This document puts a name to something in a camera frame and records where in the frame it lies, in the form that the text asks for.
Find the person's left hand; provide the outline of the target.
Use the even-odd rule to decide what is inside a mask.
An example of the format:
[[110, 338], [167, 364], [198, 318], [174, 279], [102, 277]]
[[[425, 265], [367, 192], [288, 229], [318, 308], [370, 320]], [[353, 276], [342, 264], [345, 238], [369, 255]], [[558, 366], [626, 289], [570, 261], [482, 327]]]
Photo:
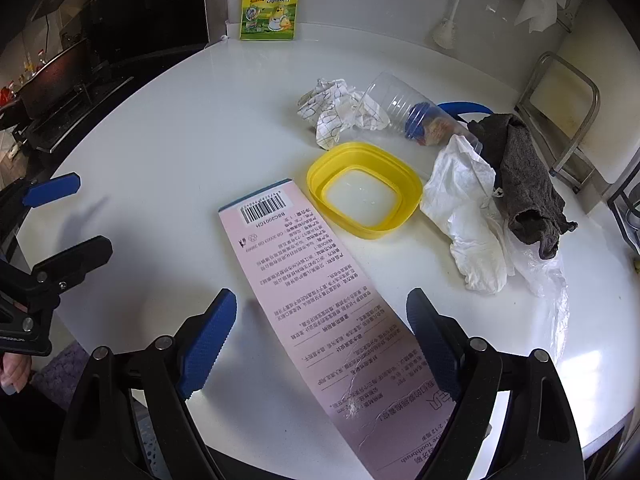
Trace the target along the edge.
[[5, 392], [20, 392], [29, 381], [32, 357], [6, 352], [1, 359], [1, 387]]

